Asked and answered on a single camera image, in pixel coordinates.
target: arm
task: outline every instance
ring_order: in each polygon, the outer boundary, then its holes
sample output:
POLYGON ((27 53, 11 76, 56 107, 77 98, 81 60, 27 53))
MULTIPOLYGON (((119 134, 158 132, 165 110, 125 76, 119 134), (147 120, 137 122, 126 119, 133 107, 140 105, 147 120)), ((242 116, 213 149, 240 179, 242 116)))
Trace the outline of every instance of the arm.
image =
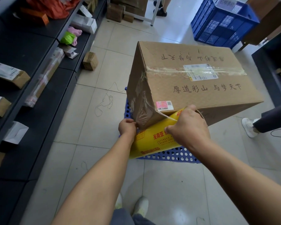
POLYGON ((120 138, 75 185, 52 225, 109 225, 124 182, 136 124, 132 119, 124 119, 119 131, 120 138))
POLYGON ((210 170, 249 224, 281 224, 281 186, 214 143, 195 109, 187 107, 165 131, 210 170))

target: white sneaker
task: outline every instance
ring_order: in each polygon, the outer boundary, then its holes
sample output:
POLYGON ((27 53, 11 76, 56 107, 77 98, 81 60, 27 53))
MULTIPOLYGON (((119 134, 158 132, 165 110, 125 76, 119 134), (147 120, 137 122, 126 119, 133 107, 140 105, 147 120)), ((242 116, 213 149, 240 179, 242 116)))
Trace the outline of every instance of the white sneaker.
POLYGON ((242 126, 244 127, 248 137, 253 138, 253 137, 255 137, 255 136, 257 136, 259 134, 257 132, 254 132, 254 130, 253 130, 254 129, 253 123, 258 121, 258 120, 259 120, 259 118, 255 119, 254 121, 252 121, 252 120, 250 120, 248 118, 243 118, 242 119, 242 126))
POLYGON ((142 196, 140 199, 138 199, 138 201, 134 206, 133 215, 141 214, 143 217, 145 217, 148 211, 148 207, 149 207, 149 200, 146 197, 142 196))
POLYGON ((118 196, 118 198, 117 198, 117 200, 116 200, 116 205, 115 205, 115 209, 120 209, 120 208, 122 208, 123 207, 123 198, 122 198, 122 195, 121 195, 121 193, 119 193, 119 196, 118 196))

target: sneaker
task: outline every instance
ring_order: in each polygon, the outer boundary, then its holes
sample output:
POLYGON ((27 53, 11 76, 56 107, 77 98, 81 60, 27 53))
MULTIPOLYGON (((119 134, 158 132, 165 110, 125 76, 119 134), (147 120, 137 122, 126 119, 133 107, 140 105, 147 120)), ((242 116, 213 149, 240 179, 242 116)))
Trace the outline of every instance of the sneaker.
POLYGON ((159 9, 157 10, 157 14, 156 14, 156 15, 157 15, 157 16, 167 16, 167 14, 168 14, 168 13, 167 13, 167 12, 164 12, 164 11, 163 11, 163 8, 161 7, 161 8, 159 8, 159 9))
MULTIPOLYGON (((153 5, 154 5, 154 6, 157 5, 157 0, 154 0, 153 5)), ((159 3, 159 7, 158 7, 158 8, 161 8, 161 7, 162 7, 162 1, 159 3)))
POLYGON ((123 207, 123 198, 122 198, 122 195, 121 195, 121 193, 119 193, 119 196, 118 196, 118 198, 117 198, 117 200, 116 200, 116 205, 115 205, 115 209, 120 209, 120 208, 122 208, 123 207))
POLYGON ((244 127, 248 137, 253 138, 259 134, 258 132, 254 132, 254 125, 253 125, 253 123, 258 120, 259 120, 259 118, 255 119, 254 121, 252 121, 248 118, 242 119, 242 126, 244 127))
POLYGON ((138 199, 138 201, 134 206, 133 215, 141 214, 143 217, 145 217, 148 211, 148 207, 149 207, 149 200, 144 196, 141 197, 140 199, 138 199))

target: orange plastic bag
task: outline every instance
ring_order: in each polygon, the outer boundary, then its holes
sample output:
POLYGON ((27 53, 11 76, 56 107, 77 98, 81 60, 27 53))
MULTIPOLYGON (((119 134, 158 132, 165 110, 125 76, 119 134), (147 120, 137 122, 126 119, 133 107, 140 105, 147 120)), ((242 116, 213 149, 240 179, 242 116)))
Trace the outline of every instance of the orange plastic bag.
POLYGON ((69 15, 68 10, 74 8, 80 0, 71 0, 66 4, 60 0, 26 0, 37 11, 45 13, 52 19, 63 19, 69 15))

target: blue plastic crate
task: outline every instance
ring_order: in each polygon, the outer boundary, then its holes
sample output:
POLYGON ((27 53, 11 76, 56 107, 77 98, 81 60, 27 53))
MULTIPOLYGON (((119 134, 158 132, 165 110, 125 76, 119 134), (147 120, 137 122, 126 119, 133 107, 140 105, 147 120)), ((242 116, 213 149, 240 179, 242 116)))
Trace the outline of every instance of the blue plastic crate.
POLYGON ((258 23, 258 17, 245 3, 203 0, 191 28, 196 41, 232 49, 258 23))
MULTIPOLYGON (((130 113, 129 102, 126 99, 124 118, 132 118, 130 113)), ((181 163, 201 163, 195 156, 193 156, 185 147, 176 147, 170 150, 157 152, 151 155, 146 155, 138 159, 144 160, 160 160, 160 161, 173 161, 181 163)))

